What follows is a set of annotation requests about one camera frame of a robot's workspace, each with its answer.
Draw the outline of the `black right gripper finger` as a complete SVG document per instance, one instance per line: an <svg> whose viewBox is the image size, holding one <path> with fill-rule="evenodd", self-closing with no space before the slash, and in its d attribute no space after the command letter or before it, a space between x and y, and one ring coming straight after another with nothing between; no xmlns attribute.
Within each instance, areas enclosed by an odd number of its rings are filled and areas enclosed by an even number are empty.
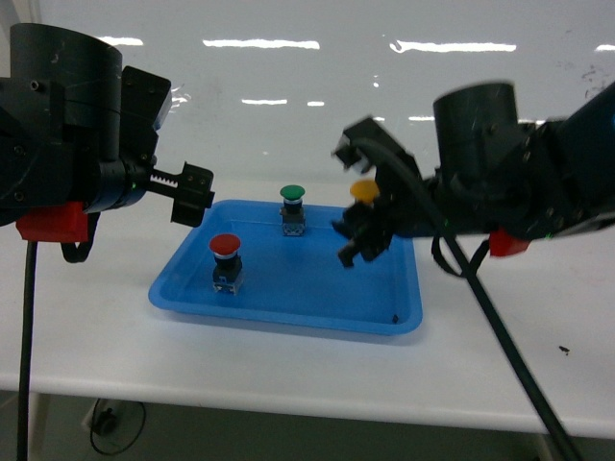
<svg viewBox="0 0 615 461"><path fill-rule="evenodd" d="M332 157L340 161L345 170L367 174L382 164L381 153L392 155L411 172L416 173L414 156L371 116L364 117L343 130L332 150Z"/></svg>
<svg viewBox="0 0 615 461"><path fill-rule="evenodd" d="M374 261L389 248L393 237L381 213L361 201L346 208L339 220L333 220L332 228L347 239L346 245L337 252L344 268L352 268L357 255L365 262Z"/></svg>

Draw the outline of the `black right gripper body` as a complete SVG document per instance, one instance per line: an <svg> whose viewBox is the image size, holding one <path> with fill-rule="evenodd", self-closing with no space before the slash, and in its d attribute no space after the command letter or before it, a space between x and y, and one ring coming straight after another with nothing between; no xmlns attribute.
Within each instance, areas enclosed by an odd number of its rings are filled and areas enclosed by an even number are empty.
<svg viewBox="0 0 615 461"><path fill-rule="evenodd" d="M381 197L376 205L393 222L394 233L404 238L435 236L437 228L415 194L407 187L404 178L412 173L447 221L455 234L485 234L485 223L468 204L445 189L439 176L423 178L413 158L402 158L404 168L382 164L376 167L376 184Z"/></svg>

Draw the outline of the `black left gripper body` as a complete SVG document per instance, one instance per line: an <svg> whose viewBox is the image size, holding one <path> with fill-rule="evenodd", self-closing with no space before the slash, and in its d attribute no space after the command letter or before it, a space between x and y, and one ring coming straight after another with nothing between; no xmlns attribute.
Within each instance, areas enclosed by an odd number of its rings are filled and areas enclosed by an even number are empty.
<svg viewBox="0 0 615 461"><path fill-rule="evenodd" d="M83 212L130 206L147 190L156 165L158 130L171 108L169 80L126 66L121 75L120 112L67 125L74 143L73 185L69 199Z"/></svg>

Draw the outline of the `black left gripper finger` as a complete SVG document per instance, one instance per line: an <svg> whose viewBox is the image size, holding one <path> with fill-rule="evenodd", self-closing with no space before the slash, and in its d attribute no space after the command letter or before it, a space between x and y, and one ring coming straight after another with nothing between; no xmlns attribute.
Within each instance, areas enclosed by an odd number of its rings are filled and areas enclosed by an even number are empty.
<svg viewBox="0 0 615 461"><path fill-rule="evenodd" d="M213 202L213 179L214 174L209 169L185 162L179 174L153 169L151 191L173 200L173 223L198 228L202 224L205 210Z"/></svg>

